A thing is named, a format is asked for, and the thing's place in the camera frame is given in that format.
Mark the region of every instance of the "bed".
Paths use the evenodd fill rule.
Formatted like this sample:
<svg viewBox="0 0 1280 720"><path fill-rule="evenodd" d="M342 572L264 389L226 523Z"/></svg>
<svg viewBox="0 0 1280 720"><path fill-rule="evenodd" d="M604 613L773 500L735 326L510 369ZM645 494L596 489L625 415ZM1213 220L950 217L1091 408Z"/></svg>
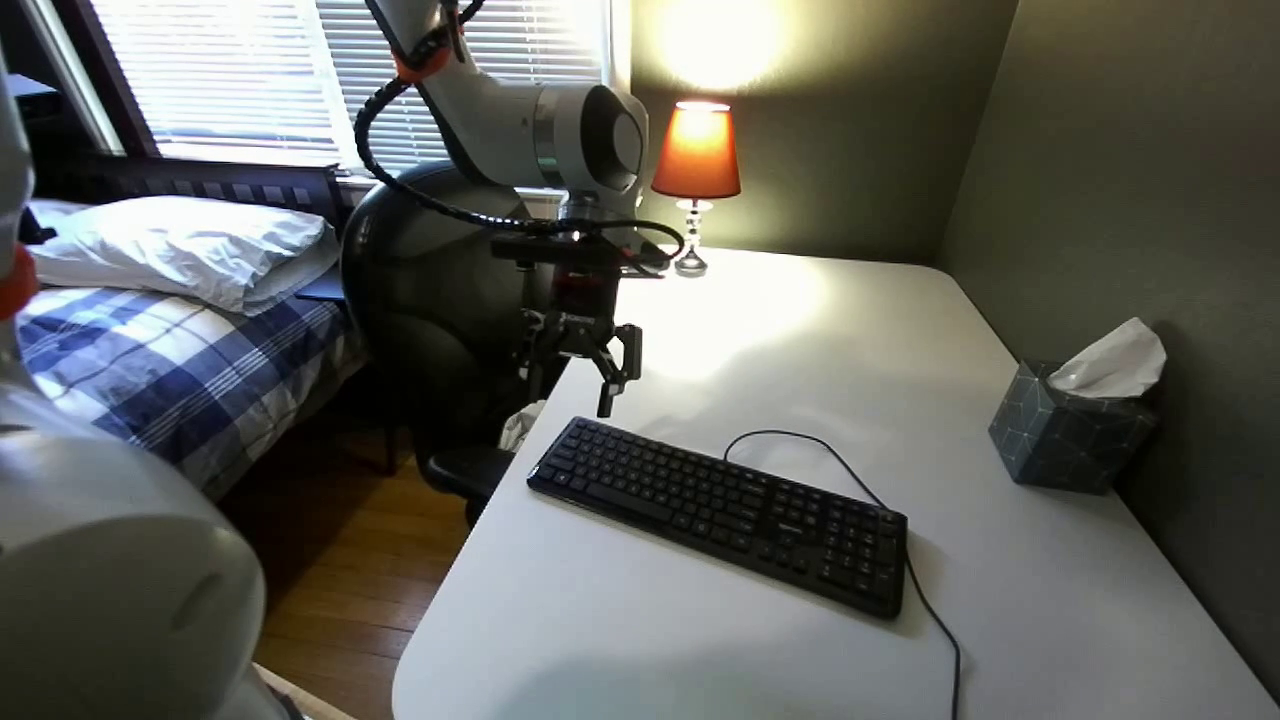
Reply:
<svg viewBox="0 0 1280 720"><path fill-rule="evenodd" d="M53 249L77 236L83 214L134 217L134 200L321 217L314 249L333 244L324 253L333 266L309 269L287 293L275 289L251 307L166 284L46 282L45 269L59 262ZM362 369L362 345L334 284L342 204L324 167L77 162L40 167L32 208L40 228L59 236L32 244L56 262L35 256L40 293L15 321L22 369L59 413L165 457L209 500L220 500L296 422Z"/></svg>

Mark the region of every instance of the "wooden floor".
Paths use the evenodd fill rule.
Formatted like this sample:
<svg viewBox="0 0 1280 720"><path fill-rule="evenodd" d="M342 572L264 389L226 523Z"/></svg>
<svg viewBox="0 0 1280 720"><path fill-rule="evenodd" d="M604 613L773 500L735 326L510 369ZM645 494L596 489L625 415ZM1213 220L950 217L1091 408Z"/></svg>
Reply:
<svg viewBox="0 0 1280 720"><path fill-rule="evenodd" d="M392 716L395 658L468 532L458 500L403 445L388 471L377 426L321 415L225 511L267 572L254 660L361 720Z"/></svg>

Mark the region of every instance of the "lamp shade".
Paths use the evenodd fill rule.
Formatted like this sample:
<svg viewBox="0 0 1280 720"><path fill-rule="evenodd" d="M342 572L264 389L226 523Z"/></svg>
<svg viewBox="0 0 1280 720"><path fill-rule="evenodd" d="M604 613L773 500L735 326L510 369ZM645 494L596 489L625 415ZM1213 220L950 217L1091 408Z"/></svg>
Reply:
<svg viewBox="0 0 1280 720"><path fill-rule="evenodd" d="M721 100L680 100L655 156L653 188L684 200L735 196L735 125Z"/></svg>

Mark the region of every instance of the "tissue box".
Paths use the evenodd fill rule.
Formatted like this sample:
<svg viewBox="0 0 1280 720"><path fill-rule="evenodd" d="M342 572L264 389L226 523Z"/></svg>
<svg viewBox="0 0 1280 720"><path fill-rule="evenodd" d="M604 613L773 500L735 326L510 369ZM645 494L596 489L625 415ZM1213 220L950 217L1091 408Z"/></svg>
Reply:
<svg viewBox="0 0 1280 720"><path fill-rule="evenodd" d="M1142 400L1065 398L1018 364L988 431L1015 484L1107 494L1155 431L1155 413Z"/></svg>

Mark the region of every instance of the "table lamp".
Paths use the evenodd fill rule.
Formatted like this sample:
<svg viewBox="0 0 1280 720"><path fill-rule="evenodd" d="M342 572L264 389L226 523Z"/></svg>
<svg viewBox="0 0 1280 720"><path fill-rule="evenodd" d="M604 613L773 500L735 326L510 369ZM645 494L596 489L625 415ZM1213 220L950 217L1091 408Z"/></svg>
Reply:
<svg viewBox="0 0 1280 720"><path fill-rule="evenodd" d="M680 100L668 125L663 152L655 156L653 188L686 200L680 278L708 274L699 256L699 204L735 196L735 125L721 100Z"/></svg>

